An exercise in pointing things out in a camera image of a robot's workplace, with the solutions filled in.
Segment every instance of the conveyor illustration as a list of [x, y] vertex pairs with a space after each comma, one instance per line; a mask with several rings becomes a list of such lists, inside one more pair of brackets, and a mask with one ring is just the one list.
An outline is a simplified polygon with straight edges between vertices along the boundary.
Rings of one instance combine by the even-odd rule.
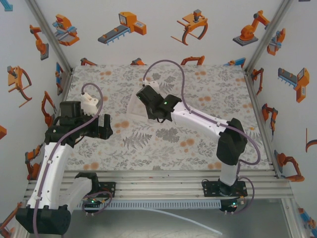
[[306, 68], [303, 68], [297, 76], [284, 70], [283, 68], [278, 69], [278, 78], [284, 80], [285, 83], [293, 85], [296, 91], [296, 102], [300, 103], [304, 98], [306, 98], [306, 86], [309, 84], [309, 73]]
[[147, 33], [146, 24], [138, 21], [137, 16], [131, 12], [119, 13], [119, 20], [120, 25], [100, 36], [98, 38], [99, 42], [109, 45], [110, 42], [114, 42], [115, 39], [119, 39], [120, 36], [124, 36], [126, 33], [137, 32], [141, 35]]

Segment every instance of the orange robot illustration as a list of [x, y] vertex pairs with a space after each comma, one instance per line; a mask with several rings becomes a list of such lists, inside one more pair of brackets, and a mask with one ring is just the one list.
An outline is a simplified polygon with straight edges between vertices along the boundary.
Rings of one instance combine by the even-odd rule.
[[[8, 66], [7, 72], [9, 74], [8, 75], [8, 86], [11, 86], [14, 84], [14, 87], [9, 90], [9, 93], [16, 89], [16, 90], [18, 90], [19, 93], [21, 93], [22, 97], [26, 100], [24, 103], [22, 103], [19, 106], [19, 108], [20, 108], [24, 104], [26, 104], [27, 102], [32, 100], [32, 98], [29, 98], [24, 93], [24, 90], [27, 89], [28, 87], [30, 87], [32, 85], [32, 82], [31, 82], [30, 77], [27, 74], [27, 72], [25, 72], [25, 70], [20, 68], [19, 66], [13, 67], [13, 68], [11, 66]], [[23, 87], [23, 85], [22, 85], [22, 75], [24, 75], [26, 77], [26, 79], [29, 83], [29, 85], [26, 87]]]
[[253, 84], [254, 84], [254, 81], [256, 81], [258, 79], [258, 75], [260, 75], [260, 85], [259, 85], [259, 89], [257, 91], [257, 95], [260, 92], [262, 92], [263, 72], [264, 72], [264, 69], [260, 68], [260, 70], [253, 69], [253, 72], [251, 73], [251, 79], [252, 79]]
[[303, 68], [297, 76], [283, 68], [279, 68], [278, 78], [281, 78], [285, 83], [289, 83], [289, 86], [293, 86], [293, 89], [296, 91], [296, 102], [300, 103], [306, 98], [306, 86], [309, 84], [310, 79], [310, 75], [306, 68]]
[[119, 20], [120, 25], [100, 36], [98, 38], [99, 42], [109, 45], [110, 42], [114, 42], [115, 39], [119, 39], [125, 33], [137, 32], [143, 36], [147, 33], [146, 24], [138, 21], [137, 16], [129, 11], [120, 12]]
[[183, 59], [182, 63], [180, 63], [180, 65], [185, 65], [188, 61], [197, 61], [197, 65], [202, 65], [203, 62], [205, 60], [205, 56], [201, 56], [201, 57], [188, 57]]
[[259, 39], [254, 36], [254, 33], [258, 27], [259, 22], [265, 26], [265, 29], [268, 27], [269, 20], [267, 20], [263, 16], [263, 11], [260, 10], [256, 14], [253, 15], [253, 22], [252, 25], [247, 25], [241, 30], [241, 35], [233, 38], [233, 41], [240, 46], [246, 46], [251, 44]]
[[[188, 14], [187, 16], [184, 16], [183, 20], [186, 21], [187, 24], [185, 24], [181, 21], [177, 21], [179, 24], [181, 24], [185, 27], [182, 40], [179, 40], [174, 36], [171, 36], [171, 38], [173, 38], [173, 39], [175, 39], [175, 40], [177, 40], [177, 41], [179, 41], [187, 46], [188, 44], [186, 43], [186, 37], [188, 34], [195, 37], [198, 40], [201, 40], [204, 37], [204, 35], [206, 34], [206, 32], [208, 30], [208, 23], [207, 23], [208, 18], [205, 18], [202, 15], [202, 11], [197, 9], [193, 13]], [[195, 30], [197, 27], [200, 27], [200, 26], [203, 26], [204, 29], [199, 36], [196, 36], [196, 35], [191, 33], [193, 30]]]
[[42, 30], [40, 27], [33, 27], [30, 25], [30, 32], [35, 36], [35, 45], [38, 51], [41, 53], [41, 60], [47, 59], [49, 57], [49, 44], [44, 44], [38, 35], [38, 33], [42, 32]]
[[53, 26], [56, 28], [54, 35], [60, 44], [71, 46], [79, 41], [77, 28], [71, 25], [71, 22], [67, 17], [57, 14]]
[[4, 238], [11, 238], [12, 233], [14, 232], [15, 228], [12, 228], [11, 230], [7, 229], [7, 225], [9, 222], [15, 217], [18, 209], [22, 207], [22, 202], [19, 202], [17, 204], [17, 207], [11, 212], [11, 214], [4, 220], [4, 222], [0, 223], [0, 235]]
[[6, 129], [0, 125], [0, 140], [6, 136]]
[[266, 51], [270, 55], [276, 55], [276, 52], [282, 47], [282, 42], [285, 39], [286, 30], [283, 28], [281, 31], [277, 31], [276, 35], [271, 39]]
[[145, 63], [142, 62], [141, 58], [137, 58], [133, 60], [130, 65], [145, 65]]
[[41, 165], [38, 163], [31, 165], [30, 162], [34, 160], [37, 156], [39, 156], [43, 145], [44, 143], [38, 145], [36, 149], [32, 150], [31, 152], [25, 152], [25, 164], [29, 173], [27, 176], [27, 180], [36, 180], [38, 177]]
[[53, 124], [53, 121], [54, 121], [54, 114], [53, 115], [50, 115], [48, 114], [46, 111], [45, 111], [45, 103], [46, 101], [48, 101], [50, 103], [50, 105], [53, 107], [54, 109], [54, 114], [56, 113], [56, 107], [51, 99], [51, 97], [49, 96], [49, 93], [47, 91], [44, 91], [44, 98], [42, 100], [42, 113], [44, 115], [44, 118], [45, 118], [45, 123], [46, 125], [48, 125], [48, 127], [50, 127], [52, 124]]
[[275, 120], [276, 120], [276, 117], [277, 117], [277, 114], [278, 114], [278, 110], [276, 110], [275, 108], [269, 108], [267, 106], [267, 103], [265, 103], [262, 106], [262, 114], [263, 114], [263, 118], [264, 118], [265, 122], [268, 119], [269, 113], [272, 113], [271, 122], [269, 124], [269, 127], [272, 130], [272, 141], [273, 141], [273, 136], [274, 136], [274, 132], [275, 132]]
[[306, 128], [306, 146], [305, 146], [306, 153], [309, 147], [311, 147], [312, 145], [317, 145], [317, 139], [308, 141], [307, 137], [308, 137], [308, 129]]
[[86, 58], [81, 58], [80, 65], [96, 65], [96, 64], [92, 63], [91, 61], [87, 60]]
[[284, 178], [292, 181], [292, 182], [302, 182], [305, 180], [304, 176], [302, 176], [302, 173], [299, 169], [298, 163], [292, 156], [286, 156], [284, 153], [278, 153], [276, 150], [274, 150], [274, 155], [277, 160], [278, 169], [281, 173], [283, 173], [283, 166], [286, 165], [288, 162], [292, 163], [294, 165], [296, 175], [288, 176]]

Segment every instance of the floral tablecloth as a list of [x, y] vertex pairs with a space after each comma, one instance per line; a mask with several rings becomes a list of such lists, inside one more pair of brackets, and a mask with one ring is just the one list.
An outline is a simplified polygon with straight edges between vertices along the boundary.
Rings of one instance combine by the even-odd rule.
[[[111, 115], [113, 135], [108, 140], [85, 137], [67, 161], [67, 170], [219, 170], [216, 142], [189, 127], [165, 121], [146, 123], [126, 117], [126, 108], [135, 87], [141, 88], [148, 66], [78, 66], [67, 100], [80, 100], [84, 83], [94, 82], [103, 92], [102, 114]], [[194, 108], [214, 117], [239, 119], [244, 131], [257, 143], [261, 162], [242, 168], [269, 169], [262, 137], [252, 103], [239, 66], [183, 67], [186, 75], [185, 98]], [[147, 80], [159, 83], [165, 97], [180, 97], [181, 72], [174, 65], [157, 65]], [[86, 87], [91, 96], [99, 98], [93, 86]], [[257, 154], [248, 142], [241, 158], [255, 161]]]

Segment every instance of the black joint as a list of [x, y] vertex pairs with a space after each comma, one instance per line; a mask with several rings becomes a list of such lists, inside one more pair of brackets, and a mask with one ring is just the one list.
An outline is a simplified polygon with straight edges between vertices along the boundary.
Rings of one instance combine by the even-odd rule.
[[228, 186], [225, 183], [221, 182], [220, 179], [218, 179], [219, 191], [223, 196], [231, 196], [231, 194], [234, 192], [235, 183], [233, 184], [233, 186]]
[[[244, 132], [240, 121], [233, 118], [228, 121], [228, 125]], [[247, 139], [240, 133], [226, 128], [220, 133], [220, 138], [217, 147], [217, 157], [227, 165], [236, 165], [239, 156], [244, 152], [247, 144]]]
[[[31, 234], [33, 230], [34, 209], [19, 208], [15, 215], [16, 220]], [[70, 225], [70, 212], [64, 207], [58, 209], [38, 209], [36, 216], [39, 234], [63, 235]]]
[[172, 121], [171, 113], [177, 103], [181, 102], [180, 98], [173, 95], [167, 95], [164, 99], [150, 85], [143, 87], [138, 93], [138, 98], [145, 105], [148, 119], [166, 119]]
[[99, 191], [99, 180], [96, 173], [80, 172], [78, 175], [76, 175], [75, 179], [77, 178], [88, 178], [91, 180], [91, 191], [88, 193], [88, 195]]
[[111, 129], [111, 125], [110, 125], [110, 115], [109, 114], [105, 114], [104, 115], [104, 126], [99, 126], [99, 138], [100, 139], [104, 139], [107, 140], [109, 139], [110, 136], [112, 136], [113, 131]]

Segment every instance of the cable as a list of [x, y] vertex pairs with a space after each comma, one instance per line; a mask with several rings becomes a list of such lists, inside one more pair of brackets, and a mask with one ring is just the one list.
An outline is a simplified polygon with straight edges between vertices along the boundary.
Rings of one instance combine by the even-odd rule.
[[202, 187], [203, 187], [203, 189], [204, 189], [204, 185], [203, 185], [203, 182], [204, 182], [204, 181], [209, 182], [209, 180], [206, 179], [206, 178], [204, 178], [204, 179], [202, 180]]
[[169, 215], [169, 216], [172, 216], [172, 217], [176, 217], [176, 218], [182, 219], [182, 220], [184, 220], [184, 221], [188, 221], [188, 222], [194, 223], [194, 224], [196, 224], [196, 225], [198, 225], [198, 226], [200, 226], [200, 227], [206, 228], [206, 229], [209, 230], [209, 231], [212, 231], [212, 232], [214, 232], [214, 233], [217, 233], [217, 234], [219, 234], [219, 235], [222, 235], [222, 232], [220, 232], [220, 231], [217, 231], [217, 230], [215, 230], [215, 229], [213, 229], [213, 228], [207, 227], [207, 226], [205, 226], [205, 225], [203, 225], [203, 224], [201, 224], [201, 223], [199, 223], [199, 222], [193, 221], [193, 220], [188, 219], [188, 218], [186, 218], [186, 217], [181, 217], [181, 216], [175, 215], [175, 214], [173, 214], [173, 213], [164, 212], [164, 211], [161, 211], [161, 210], [156, 210], [156, 209], [151, 209], [151, 208], [141, 208], [140, 210], [163, 213], [163, 214], [166, 214], [166, 215]]
[[[108, 191], [96, 192], [96, 193], [87, 195], [87, 196], [85, 196], [84, 198], [95, 197], [95, 196], [98, 196], [99, 194], [109, 194], [110, 201], [109, 201], [102, 209], [100, 209], [98, 212], [94, 212], [92, 215], [96, 215], [96, 214], [98, 214], [98, 213], [101, 213], [104, 209], [106, 209], [106, 208], [110, 205], [110, 203], [111, 203], [111, 201], [112, 201], [112, 193], [111, 193], [111, 192], [108, 192]], [[81, 210], [82, 210], [83, 212], [86, 212], [86, 211], [85, 211], [85, 205], [86, 205], [87, 203], [89, 203], [89, 202], [84, 202], [83, 205], [82, 205], [82, 207], [81, 207]]]
[[252, 181], [249, 178], [243, 176], [243, 177], [239, 177], [238, 179], [239, 180], [246, 179], [247, 181], [249, 181], [249, 183], [251, 184], [251, 187], [252, 187], [252, 197], [251, 197], [250, 202], [244, 208], [242, 208], [240, 211], [234, 212], [234, 214], [239, 214], [239, 213], [245, 211], [247, 208], [249, 208], [251, 206], [253, 200], [254, 200], [254, 195], [255, 195], [254, 185], [253, 185]]
[[76, 142], [75, 142], [75, 144], [74, 145], [77, 145], [82, 139], [84, 139], [84, 135], [79, 139], [79, 140], [77, 140]]
[[[192, 110], [188, 107], [188, 105], [187, 105], [187, 103], [186, 103], [186, 101], [185, 101], [185, 97], [184, 97], [185, 73], [184, 73], [183, 68], [182, 68], [178, 63], [176, 63], [176, 62], [174, 62], [174, 61], [172, 61], [172, 60], [169, 60], [169, 59], [162, 59], [162, 60], [159, 60], [159, 61], [154, 62], [154, 63], [147, 69], [147, 71], [145, 72], [145, 74], [144, 74], [144, 76], [143, 76], [143, 86], [145, 85], [145, 78], [146, 78], [146, 75], [148, 74], [148, 72], [150, 71], [150, 69], [151, 69], [154, 65], [156, 65], [156, 64], [158, 64], [158, 63], [161, 63], [161, 62], [173, 63], [174, 65], [176, 65], [177, 67], [179, 67], [180, 71], [182, 72], [181, 98], [182, 98], [182, 101], [183, 101], [183, 103], [184, 103], [185, 108], [186, 108], [190, 113], [192, 113], [192, 114], [194, 114], [194, 115], [196, 115], [196, 116], [199, 116], [199, 117], [201, 117], [201, 118], [203, 118], [203, 119], [205, 119], [205, 120], [207, 120], [207, 121], [209, 121], [209, 122], [212, 122], [212, 123], [214, 123], [214, 124], [217, 124], [217, 122], [216, 122], [215, 120], [212, 120], [212, 119], [210, 119], [210, 118], [208, 118], [208, 117], [205, 117], [204, 115], [201, 115], [201, 114], [199, 114], [199, 113], [197, 113], [197, 112], [195, 112], [195, 111], [192, 111]], [[220, 123], [220, 126], [223, 126], [223, 127], [225, 127], [225, 128], [228, 128], [228, 129], [230, 129], [230, 130], [233, 130], [233, 131], [235, 131], [235, 132], [241, 134], [242, 136], [244, 136], [245, 138], [247, 138], [247, 139], [252, 143], [252, 145], [254, 146], [254, 148], [255, 148], [255, 150], [256, 150], [256, 152], [257, 152], [257, 154], [258, 154], [258, 159], [257, 159], [255, 162], [253, 162], [253, 163], [248, 162], [248, 161], [245, 161], [245, 160], [242, 160], [242, 159], [239, 159], [240, 162], [243, 162], [243, 163], [245, 163], [245, 164], [247, 164], [247, 165], [257, 165], [257, 164], [260, 162], [260, 160], [261, 160], [260, 150], [259, 150], [259, 148], [258, 148], [256, 142], [255, 142], [250, 136], [248, 136], [246, 133], [244, 133], [244, 132], [240, 131], [239, 129], [234, 128], [234, 127], [232, 127], [232, 126], [225, 125], [225, 124], [222, 124], [222, 123]]]
[[71, 134], [75, 133], [76, 131], [86, 127], [87, 125], [89, 125], [90, 123], [92, 123], [100, 114], [102, 108], [103, 108], [103, 104], [104, 104], [104, 101], [103, 101], [103, 93], [101, 91], [101, 89], [95, 84], [95, 83], [85, 83], [83, 85], [83, 87], [81, 88], [81, 93], [84, 94], [84, 88], [87, 86], [87, 85], [93, 85], [96, 87], [96, 89], [98, 90], [99, 94], [100, 94], [100, 106], [98, 108], [98, 111], [96, 113], [96, 115], [94, 115], [89, 121], [87, 121], [86, 123], [80, 125], [79, 127], [71, 130], [70, 132], [66, 133], [64, 136], [62, 136], [61, 139], [58, 140], [58, 142], [56, 143], [56, 145], [54, 146], [54, 148], [52, 149], [52, 152], [50, 153], [50, 156], [49, 156], [49, 159], [48, 159], [48, 162], [50, 163], [46, 163], [46, 166], [45, 166], [45, 170], [44, 170], [44, 173], [43, 173], [43, 177], [42, 177], [42, 180], [41, 180], [41, 183], [40, 183], [40, 186], [39, 186], [39, 190], [38, 190], [38, 194], [37, 194], [37, 199], [36, 199], [36, 202], [35, 202], [35, 207], [34, 207], [34, 213], [33, 213], [33, 231], [34, 231], [34, 235], [36, 238], [40, 238], [39, 237], [39, 233], [38, 233], [38, 230], [37, 230], [37, 222], [36, 222], [36, 217], [37, 217], [37, 213], [38, 213], [38, 209], [39, 209], [39, 204], [40, 204], [40, 199], [41, 199], [41, 193], [42, 193], [42, 190], [43, 190], [43, 186], [44, 186], [44, 182], [45, 182], [45, 179], [46, 179], [46, 176], [47, 176], [47, 173], [48, 173], [48, 170], [49, 170], [49, 166], [51, 164], [51, 161], [53, 160], [53, 156], [54, 156], [54, 153], [55, 151], [57, 150], [58, 146], [61, 144], [61, 142], [66, 139], [68, 136], [70, 136]]
[[54, 119], [54, 121], [53, 121], [53, 125], [56, 125], [56, 124], [58, 123], [59, 119], [60, 119], [60, 117], [56, 117], [56, 118]]

